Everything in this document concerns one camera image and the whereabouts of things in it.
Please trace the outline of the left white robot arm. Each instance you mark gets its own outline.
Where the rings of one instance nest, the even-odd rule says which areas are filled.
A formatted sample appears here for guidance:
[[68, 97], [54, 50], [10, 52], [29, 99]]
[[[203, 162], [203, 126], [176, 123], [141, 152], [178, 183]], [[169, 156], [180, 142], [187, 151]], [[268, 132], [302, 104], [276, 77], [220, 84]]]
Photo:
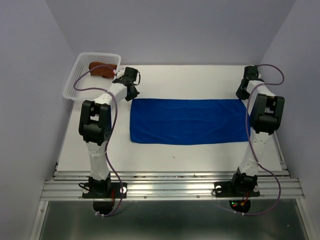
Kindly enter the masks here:
[[120, 77], [116, 77], [109, 88], [87, 87], [74, 89], [79, 92], [102, 91], [103, 94], [93, 100], [85, 100], [81, 105], [78, 131], [88, 148], [91, 182], [96, 181], [94, 191], [100, 197], [111, 193], [110, 170], [106, 158], [106, 147], [115, 128], [118, 117], [118, 103], [135, 99], [140, 93], [136, 86], [140, 84], [141, 74], [132, 67], [126, 67]]

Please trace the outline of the blue towel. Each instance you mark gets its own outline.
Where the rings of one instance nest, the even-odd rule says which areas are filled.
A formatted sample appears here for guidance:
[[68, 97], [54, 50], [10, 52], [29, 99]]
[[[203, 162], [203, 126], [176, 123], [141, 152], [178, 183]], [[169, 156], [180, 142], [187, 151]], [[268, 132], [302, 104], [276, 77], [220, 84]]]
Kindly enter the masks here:
[[134, 99], [130, 140], [182, 146], [246, 142], [246, 113], [239, 99]]

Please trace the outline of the brown towel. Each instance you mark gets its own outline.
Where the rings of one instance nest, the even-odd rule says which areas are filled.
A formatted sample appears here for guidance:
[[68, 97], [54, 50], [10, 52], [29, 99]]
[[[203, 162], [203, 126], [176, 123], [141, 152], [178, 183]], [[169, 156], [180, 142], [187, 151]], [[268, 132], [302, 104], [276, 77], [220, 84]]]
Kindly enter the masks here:
[[107, 64], [99, 61], [93, 61], [89, 64], [88, 69], [90, 75], [94, 77], [102, 77], [105, 79], [113, 79], [115, 76], [116, 64]]

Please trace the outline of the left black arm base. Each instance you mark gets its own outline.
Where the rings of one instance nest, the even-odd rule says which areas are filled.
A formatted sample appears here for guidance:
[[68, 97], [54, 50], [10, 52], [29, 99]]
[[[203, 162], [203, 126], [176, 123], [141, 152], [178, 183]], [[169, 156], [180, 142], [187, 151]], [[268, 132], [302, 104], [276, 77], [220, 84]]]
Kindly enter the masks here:
[[127, 197], [127, 183], [114, 182], [108, 177], [106, 180], [96, 180], [89, 177], [88, 182], [80, 182], [83, 199], [125, 199]]

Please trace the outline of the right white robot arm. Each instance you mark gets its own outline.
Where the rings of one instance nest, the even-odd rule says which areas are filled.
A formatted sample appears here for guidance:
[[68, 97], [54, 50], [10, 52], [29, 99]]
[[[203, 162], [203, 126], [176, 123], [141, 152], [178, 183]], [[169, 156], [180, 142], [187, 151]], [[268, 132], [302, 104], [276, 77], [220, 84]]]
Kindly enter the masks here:
[[248, 147], [235, 175], [239, 178], [230, 182], [231, 192], [235, 195], [242, 195], [248, 190], [246, 180], [257, 179], [260, 158], [265, 145], [281, 125], [285, 98], [275, 95], [267, 86], [268, 84], [259, 77], [257, 65], [244, 68], [243, 77], [235, 95], [240, 100], [247, 101], [245, 131]]

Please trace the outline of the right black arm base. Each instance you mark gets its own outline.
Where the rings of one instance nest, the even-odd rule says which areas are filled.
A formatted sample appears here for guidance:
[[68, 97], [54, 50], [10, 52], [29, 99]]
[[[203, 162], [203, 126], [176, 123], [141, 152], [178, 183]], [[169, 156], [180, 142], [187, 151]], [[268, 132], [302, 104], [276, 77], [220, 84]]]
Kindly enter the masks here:
[[217, 198], [259, 197], [258, 176], [236, 172], [231, 180], [216, 181], [212, 194]]

